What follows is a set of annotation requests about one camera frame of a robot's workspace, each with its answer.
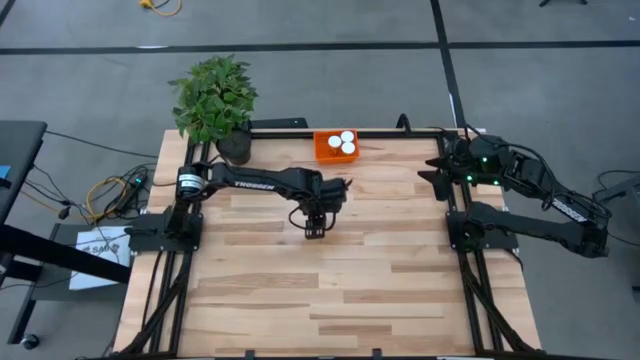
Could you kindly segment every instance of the orange box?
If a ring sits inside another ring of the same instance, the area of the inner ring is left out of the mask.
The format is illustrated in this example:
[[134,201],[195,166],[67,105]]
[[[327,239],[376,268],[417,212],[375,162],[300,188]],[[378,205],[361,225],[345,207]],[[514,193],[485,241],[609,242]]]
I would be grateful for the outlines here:
[[[353,145],[356,146],[356,151],[351,155],[345,155],[342,151],[338,150],[335,154],[333,149],[329,146],[329,138],[331,136],[340,136],[343,131],[351,131],[354,135]],[[339,164],[350,163],[360,156],[360,146],[358,145],[358,132],[355,130],[341,130],[341,131],[319,131],[313,133],[313,147],[315,148],[316,161],[320,164]]]

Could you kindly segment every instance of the wooden tabletop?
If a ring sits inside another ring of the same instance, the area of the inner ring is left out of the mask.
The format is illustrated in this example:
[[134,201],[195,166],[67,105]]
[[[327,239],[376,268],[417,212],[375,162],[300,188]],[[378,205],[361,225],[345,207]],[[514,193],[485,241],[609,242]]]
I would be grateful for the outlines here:
[[[165,133],[156,183],[175,181],[186,148],[177,131]],[[215,154],[212,149],[210,157]],[[363,139],[356,162],[319,166],[312,140],[254,140],[247,167],[300,166],[320,170],[325,179],[353,179],[348,200],[335,228],[316,241],[289,224],[297,204],[276,194],[225,189],[205,201],[179,355],[243,356],[253,349],[257,356],[367,356],[373,348],[385,355],[473,354],[457,256],[448,245],[447,204],[436,201],[431,185],[416,174],[437,155],[431,139]],[[149,210],[162,212],[173,197],[173,187],[153,187]],[[472,197],[503,202],[498,187],[478,186]],[[140,330],[156,255],[135,258],[116,350]],[[519,264],[502,250],[485,251],[485,257],[497,307],[539,347]],[[168,348],[173,309],[167,314],[161,349]]]

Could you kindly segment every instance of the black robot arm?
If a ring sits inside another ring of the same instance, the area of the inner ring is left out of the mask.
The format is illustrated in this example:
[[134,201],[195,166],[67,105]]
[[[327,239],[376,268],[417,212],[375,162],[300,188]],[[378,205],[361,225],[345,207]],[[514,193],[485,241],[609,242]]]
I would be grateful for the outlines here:
[[235,187],[275,192],[287,200],[298,202],[295,210],[301,210],[307,221],[305,226],[294,225],[305,230],[307,239],[322,238],[332,227],[326,225],[326,214],[333,214],[332,222],[335,222],[335,214],[347,200],[348,186],[344,179],[324,180],[319,171],[299,167],[269,171],[226,163],[190,164],[178,171],[176,202],[165,232],[181,231],[192,203],[208,199],[218,190]]
[[438,200],[448,198],[451,182],[496,185],[505,191],[514,190],[525,197],[540,199],[544,210],[553,207],[571,220],[559,224],[512,215],[474,202],[469,206],[463,224],[465,233],[471,238],[482,238],[487,230],[501,229],[555,241],[585,257],[607,255],[609,211],[560,184],[535,151],[509,144],[496,136],[478,134],[469,140],[446,133],[446,138],[448,143],[443,156],[426,162],[436,170],[418,173],[433,184]]

